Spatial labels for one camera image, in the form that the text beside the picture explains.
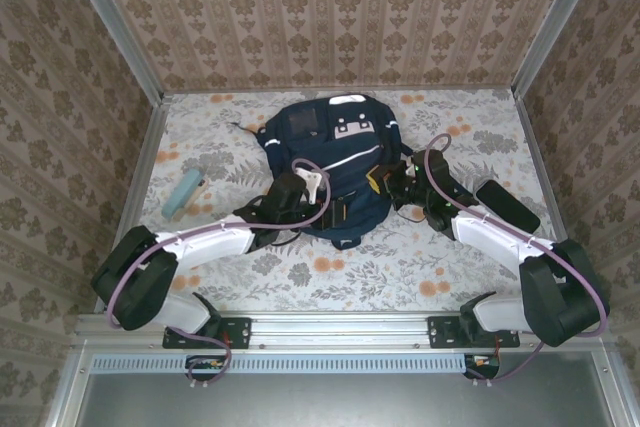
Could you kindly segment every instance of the gray panel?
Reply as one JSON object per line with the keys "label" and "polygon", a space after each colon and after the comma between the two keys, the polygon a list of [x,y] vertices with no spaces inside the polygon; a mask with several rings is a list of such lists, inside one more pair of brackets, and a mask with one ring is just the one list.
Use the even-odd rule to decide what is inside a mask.
{"label": "gray panel", "polygon": [[[505,355],[509,364],[521,356]],[[591,354],[542,354],[504,384],[461,375],[92,376],[80,426],[611,426]]]}

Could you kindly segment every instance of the metal corner post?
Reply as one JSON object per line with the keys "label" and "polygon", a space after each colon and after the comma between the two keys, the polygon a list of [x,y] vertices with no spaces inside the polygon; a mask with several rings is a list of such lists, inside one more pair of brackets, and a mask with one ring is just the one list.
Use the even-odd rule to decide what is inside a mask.
{"label": "metal corner post", "polygon": [[564,240],[568,237],[567,230],[565,229],[564,222],[562,221],[560,208],[558,207],[558,202],[556,201],[553,188],[551,187],[551,181],[549,180],[547,168],[545,167],[544,159],[542,158],[542,152],[540,152],[540,147],[538,146],[536,136],[533,132],[533,127],[531,126],[531,121],[529,120],[529,114],[527,114],[522,97],[517,94],[514,95],[514,97],[518,116],[520,117],[520,123],[522,124],[524,136],[527,140],[529,151],[531,152],[531,158],[533,159],[533,165],[536,169],[536,173],[538,174],[538,180],[540,181],[540,187],[542,188],[542,195],[544,196],[544,201],[549,209],[549,216],[551,217],[553,231],[557,240]]}
{"label": "metal corner post", "polygon": [[140,215],[142,214],[144,198],[147,193],[147,187],[149,186],[149,179],[153,171],[153,164],[158,153],[158,147],[162,140],[162,134],[164,133],[170,103],[171,98],[165,97],[160,107],[153,109],[151,112],[147,132],[145,133],[144,141],[140,149],[140,156],[138,157],[136,169],[131,178],[129,193],[127,194],[127,200],[124,204],[122,217],[120,217],[118,230],[116,231],[114,245],[118,243],[126,231],[138,223]]}
{"label": "metal corner post", "polygon": [[617,351],[606,347],[614,343],[613,336],[604,334],[600,341],[602,349],[594,350],[591,355],[613,425],[638,426],[638,402],[622,358]]}
{"label": "metal corner post", "polygon": [[151,105],[156,108],[162,103],[162,86],[151,66],[146,62],[143,51],[122,18],[113,0],[91,0],[102,22],[115,41],[120,53],[127,61],[133,75],[146,94]]}
{"label": "metal corner post", "polygon": [[512,88],[516,96],[524,97],[529,90],[577,3],[578,0],[554,0],[551,4],[547,17],[513,79]]}

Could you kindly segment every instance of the floral tablecloth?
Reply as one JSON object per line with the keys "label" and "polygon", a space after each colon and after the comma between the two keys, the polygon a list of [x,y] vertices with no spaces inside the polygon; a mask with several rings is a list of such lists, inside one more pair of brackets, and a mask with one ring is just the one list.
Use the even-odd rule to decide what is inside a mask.
{"label": "floral tablecloth", "polygon": [[[542,218],[538,235],[552,236],[535,168],[508,90],[363,92],[388,104],[403,140],[414,148],[447,131],[452,174],[468,189],[497,179]],[[154,231],[187,229],[217,220],[265,193],[272,178],[249,129],[300,100],[338,92],[185,94],[175,97],[155,160],[141,223]],[[180,222],[160,211],[190,168],[206,172],[207,191]],[[419,220],[417,208],[401,213]],[[279,240],[285,239],[283,233]],[[284,247],[218,259],[180,275],[174,291],[198,291],[220,310],[451,310],[490,290],[518,290],[515,276],[480,252],[390,212],[362,244],[339,252],[301,236]]]}

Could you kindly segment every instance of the backpack zipper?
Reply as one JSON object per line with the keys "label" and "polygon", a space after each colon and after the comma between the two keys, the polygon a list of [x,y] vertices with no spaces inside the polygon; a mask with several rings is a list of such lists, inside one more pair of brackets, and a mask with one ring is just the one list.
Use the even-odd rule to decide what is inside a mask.
{"label": "backpack zipper", "polygon": [[380,148],[380,146],[376,145],[374,147],[371,147],[369,150],[365,150],[364,152],[358,152],[357,154],[350,155],[346,159],[342,159],[341,161],[336,162],[335,164],[331,164],[331,165],[326,166],[323,170],[334,169],[334,168],[339,167],[339,166],[341,166],[343,164],[346,164],[347,162],[351,162],[352,160],[357,159],[358,157],[362,157],[363,155],[371,154],[372,152],[375,152],[379,148]]}

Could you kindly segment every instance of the wire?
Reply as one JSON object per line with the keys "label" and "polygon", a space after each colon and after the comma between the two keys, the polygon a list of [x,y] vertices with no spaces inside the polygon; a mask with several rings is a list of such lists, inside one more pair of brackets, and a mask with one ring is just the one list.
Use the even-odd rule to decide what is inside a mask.
{"label": "wire", "polygon": [[[326,185],[326,198],[331,199],[331,184],[329,182],[329,174],[318,167],[315,163],[306,159],[295,159],[291,164],[291,168],[295,170],[295,168],[300,164],[309,165],[314,171],[318,172],[324,183]],[[120,325],[115,322],[113,311],[115,309],[116,303],[118,302],[118,297],[122,293],[124,286],[129,281],[133,273],[154,253],[161,250],[163,247],[167,245],[182,242],[184,240],[197,237],[199,235],[208,234],[210,232],[215,232],[217,230],[223,229],[270,229],[270,230],[291,230],[291,229],[300,229],[302,227],[306,227],[307,225],[311,225],[316,220],[324,215],[324,213],[329,208],[330,202],[324,202],[322,204],[321,209],[309,219],[306,219],[302,222],[296,222],[294,224],[263,224],[263,223],[249,223],[249,222],[229,222],[228,224],[213,224],[213,225],[205,225],[203,227],[185,232],[179,233],[173,237],[169,237],[161,242],[158,242],[152,245],[149,249],[143,252],[136,260],[134,260],[129,268],[126,270],[118,285],[116,285],[115,289],[113,289],[113,293],[111,294],[111,298],[109,299],[109,303],[107,304],[107,323],[114,329],[119,329]]]}
{"label": "wire", "polygon": [[284,242],[280,242],[279,244],[271,244],[271,247],[284,247],[285,245],[289,245],[290,243],[298,240],[301,235],[302,235],[302,232],[298,231],[298,233],[293,237],[291,237],[290,239],[287,239]]}
{"label": "wire", "polygon": [[250,134],[256,135],[256,133],[251,130],[251,129],[247,129],[246,127],[242,127],[240,125],[240,122],[229,122],[231,125],[235,125],[236,127],[238,127],[240,130],[244,130],[245,132],[249,132]]}
{"label": "wire", "polygon": [[497,335],[496,335],[496,350],[493,356],[498,359],[498,362],[500,362],[500,339],[498,338]]}
{"label": "wire", "polygon": [[421,224],[422,222],[424,222],[424,219],[426,219],[426,217],[423,217],[422,220],[413,220],[410,219],[409,217],[405,217],[404,215],[402,215],[400,212],[396,211],[396,214],[398,215],[398,217],[400,217],[401,219],[404,220],[408,220],[409,222],[413,222],[414,224]]}
{"label": "wire", "polygon": [[486,380],[487,382],[491,382],[491,383],[502,382],[502,381],[508,380],[511,377],[513,377],[514,375],[516,375],[518,372],[521,372],[527,365],[529,365],[529,363],[538,356],[538,354],[540,353],[540,351],[542,350],[542,347],[544,347],[544,345],[545,345],[544,342],[540,342],[536,346],[536,348],[533,349],[533,352],[531,352],[531,354],[529,354],[529,357],[527,357],[519,366],[517,366],[515,369],[510,370],[506,374],[503,374],[503,375],[501,375],[499,377],[494,377],[493,379],[488,379],[484,375],[479,373],[478,371],[470,369],[469,367],[467,367],[467,372],[475,375],[476,377],[478,377],[481,380]]}
{"label": "wire", "polygon": [[[464,211],[464,212],[467,212],[468,214],[471,214],[474,217],[476,217],[476,218],[478,218],[478,219],[480,219],[482,221],[489,222],[490,224],[498,227],[499,229],[503,230],[504,232],[516,237],[517,239],[522,240],[523,242],[526,242],[528,245],[531,245],[531,246],[535,247],[536,249],[540,250],[541,252],[544,252],[549,257],[551,257],[553,260],[555,260],[558,264],[560,264],[569,274],[571,274],[573,277],[575,277],[575,279],[589,293],[589,295],[593,299],[594,303],[596,304],[596,308],[598,309],[598,314],[600,316],[600,325],[598,325],[598,327],[595,330],[593,330],[591,332],[583,332],[583,333],[577,334],[577,336],[579,336],[579,337],[597,337],[600,334],[602,334],[607,328],[607,313],[606,313],[606,310],[604,308],[604,304],[602,303],[602,300],[600,300],[600,297],[598,296],[598,293],[591,286],[591,284],[589,284],[587,279],[585,279],[580,274],[580,272],[578,272],[571,264],[566,262],[564,259],[562,259],[558,254],[553,252],[551,249],[549,249],[546,246],[542,245],[540,242],[537,242],[535,240],[534,236],[523,235],[518,230],[514,229],[513,227],[509,226],[508,224],[502,223],[502,222],[494,219],[493,217],[491,217],[489,215],[486,215],[486,216],[481,215],[480,213],[474,211],[473,209],[470,209],[467,206],[462,205],[461,203],[457,202],[455,199],[452,199],[451,197],[449,197],[447,195],[447,193],[444,192],[438,186],[438,184],[435,182],[435,179],[433,178],[433,175],[431,174],[431,169],[429,168],[429,151],[433,148],[433,146],[436,144],[436,142],[438,142],[440,139],[446,139],[447,140],[447,144],[444,146],[443,151],[446,150],[449,147],[449,145],[451,145],[451,136],[449,134],[443,133],[443,134],[436,135],[433,139],[431,139],[431,142],[429,142],[429,144],[425,147],[425,150],[427,151],[427,153],[424,156],[425,171],[427,173],[427,178],[429,179],[429,183],[435,189],[435,191],[438,192],[438,194],[440,194],[445,200],[450,202],[451,205],[455,206],[457,209],[459,209],[461,211]],[[536,346],[536,348],[533,350],[531,355],[529,355],[529,357],[527,357],[526,360],[524,362],[522,362],[522,364],[520,364],[518,367],[513,369],[511,372],[508,372],[507,374],[504,374],[504,375],[502,375],[500,377],[496,377],[496,378],[492,379],[491,382],[500,382],[502,380],[507,380],[507,379],[513,377],[515,374],[517,374],[522,369],[524,369],[529,364],[529,362],[531,362],[538,355],[540,350],[542,350],[543,346],[544,346],[544,342],[540,342]]]}
{"label": "wire", "polygon": [[[216,345],[225,350],[224,365],[211,380],[207,381],[207,383],[212,384],[214,382],[217,382],[222,378],[222,376],[227,372],[227,370],[229,370],[229,367],[231,366],[231,359],[233,358],[233,354],[231,353],[231,348],[227,344],[225,344],[224,342],[220,342],[218,339],[213,339],[211,337],[204,337],[202,335],[189,334],[177,327],[169,327],[169,328],[173,330],[176,334],[186,339],[197,340],[200,342],[208,342],[210,344]],[[204,363],[205,361],[206,361],[205,359],[198,358],[198,359],[194,359],[193,362],[191,362],[191,364],[189,365],[189,369],[187,370],[187,377],[189,378],[190,381],[193,382],[195,380],[193,378],[194,367],[198,364]]]}

